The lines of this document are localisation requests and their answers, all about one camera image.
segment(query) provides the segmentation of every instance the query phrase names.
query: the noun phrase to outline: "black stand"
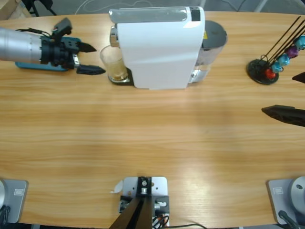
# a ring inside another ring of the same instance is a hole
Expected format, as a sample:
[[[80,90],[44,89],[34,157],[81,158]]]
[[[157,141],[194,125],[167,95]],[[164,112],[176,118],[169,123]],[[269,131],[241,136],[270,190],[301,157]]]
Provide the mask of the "black stand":
[[[157,202],[166,203],[165,207],[155,208]],[[139,177],[136,197],[124,203],[122,213],[109,229],[152,229],[155,215],[169,213],[168,196],[152,196],[152,178]]]
[[[268,55],[277,46],[277,44],[280,43],[280,41],[286,36],[286,34],[292,29],[292,27],[296,24],[296,22],[300,18],[301,16],[296,18],[296,20],[292,23],[292,25],[286,30],[286,32],[280,37],[280,39],[274,44],[274,46],[267,52],[267,54],[262,55],[261,59],[256,59],[248,63],[246,70],[249,77],[252,80],[254,80],[257,83],[266,84],[266,85],[273,84],[278,80],[279,74],[273,73],[271,67],[278,60],[278,58],[282,54],[284,54],[291,45],[293,45],[294,40],[305,32],[305,26],[302,26],[305,20],[303,20],[292,31],[290,36],[286,38],[286,40],[282,43],[282,45],[279,48],[277,48],[277,50],[274,52],[274,54],[271,57],[268,57]]]
[[[274,79],[268,79],[265,76],[265,71],[269,68],[269,62],[262,59],[256,59],[248,63],[246,70],[251,79],[261,84],[273,84],[278,80],[279,74],[275,74]]]

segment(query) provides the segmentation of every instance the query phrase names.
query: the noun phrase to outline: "espresso machine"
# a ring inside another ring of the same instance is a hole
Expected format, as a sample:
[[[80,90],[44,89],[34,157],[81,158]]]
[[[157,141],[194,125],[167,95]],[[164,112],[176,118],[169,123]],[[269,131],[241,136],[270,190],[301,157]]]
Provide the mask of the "espresso machine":
[[[110,10],[110,44],[119,47],[128,77],[115,84],[147,89],[188,85],[203,43],[201,7]]]

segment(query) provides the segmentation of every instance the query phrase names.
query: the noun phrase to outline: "purple capsule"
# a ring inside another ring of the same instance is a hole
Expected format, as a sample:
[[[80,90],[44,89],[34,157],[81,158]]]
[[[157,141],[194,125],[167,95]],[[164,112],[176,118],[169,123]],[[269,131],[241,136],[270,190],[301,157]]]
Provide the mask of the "purple capsule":
[[[295,58],[299,55],[299,50],[297,49],[297,47],[295,45],[288,47],[285,50],[285,53],[288,55],[288,57],[290,59]]]

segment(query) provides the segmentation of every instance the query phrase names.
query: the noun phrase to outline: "wire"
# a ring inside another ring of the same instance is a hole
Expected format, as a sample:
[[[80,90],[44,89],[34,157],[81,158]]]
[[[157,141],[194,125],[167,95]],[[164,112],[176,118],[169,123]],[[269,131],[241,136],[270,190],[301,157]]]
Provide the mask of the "wire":
[[[223,1],[223,2],[225,2],[225,3],[227,3],[227,4],[229,4],[236,12],[239,12],[239,10],[241,9],[241,7],[243,6],[243,4],[244,4],[244,2],[245,2],[246,0],[243,0],[242,3],[239,5],[238,8],[236,8],[231,2],[229,2],[229,1],[227,1],[227,0],[220,0],[220,1]]]
[[[163,228],[164,225],[167,224],[168,219],[169,219],[169,216],[162,216],[161,219],[160,219],[158,222],[156,222],[152,227],[153,227],[154,229]]]
[[[20,32],[33,32],[37,34],[42,34],[43,36],[50,37],[51,35],[48,32],[42,31],[42,30],[36,30],[33,28],[28,28],[28,29],[17,29],[16,31]]]
[[[152,5],[152,3],[151,3],[150,1],[147,1],[147,0],[139,0],[139,1],[136,1],[134,4],[128,4],[128,3],[126,3],[126,2],[117,2],[117,3],[111,4],[111,5],[102,7],[102,8],[100,8],[100,9],[97,9],[97,10],[86,10],[86,6],[87,6],[89,3],[94,2],[94,1],[97,1],[97,0],[86,0],[86,1],[84,1],[84,2],[79,6],[79,8],[76,10],[76,12],[75,12],[74,15],[76,15],[76,14],[80,11],[80,9],[82,8],[82,6],[83,6],[84,11],[86,11],[87,13],[98,12],[98,11],[101,11],[101,10],[106,9],[106,8],[108,8],[108,7],[116,6],[116,5],[118,5],[118,4],[122,4],[122,5],[125,5],[125,6],[133,7],[133,6],[135,6],[135,5],[136,5],[137,3],[139,3],[139,2],[146,2],[146,3],[149,4],[150,7],[153,7],[153,5]]]
[[[239,7],[238,7],[238,9],[237,9],[238,12],[240,11],[240,9],[241,9],[241,7],[243,6],[243,4],[244,4],[245,1],[246,1],[246,0],[243,0],[242,3],[240,3],[240,5],[239,5]]]
[[[163,227],[163,228],[188,228],[188,227],[192,227],[192,226],[199,226],[203,229],[207,229],[204,225],[201,225],[199,223],[192,223],[192,224],[186,224],[186,225],[178,225],[178,226],[169,226],[169,227]]]
[[[229,1],[226,1],[226,0],[221,0],[221,1],[229,4],[235,11],[238,11],[237,8],[232,3],[230,3]]]

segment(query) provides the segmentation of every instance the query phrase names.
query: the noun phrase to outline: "table surface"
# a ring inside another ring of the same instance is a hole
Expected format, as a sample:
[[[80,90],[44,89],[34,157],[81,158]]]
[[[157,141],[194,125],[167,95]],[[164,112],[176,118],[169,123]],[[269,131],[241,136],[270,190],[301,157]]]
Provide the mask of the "table surface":
[[[63,16],[0,21],[50,31]],[[305,174],[305,128],[261,112],[304,107],[304,71],[293,59],[270,86],[253,82],[247,63],[266,53],[296,15],[207,12],[228,43],[207,78],[185,90],[111,84],[106,74],[24,70],[0,62],[0,176],[29,189],[23,223],[109,227],[118,217],[115,185],[128,176],[168,179],[171,224],[210,228],[275,223],[266,182]],[[108,15],[69,16],[72,36],[100,50]],[[99,53],[83,64],[102,66]]]

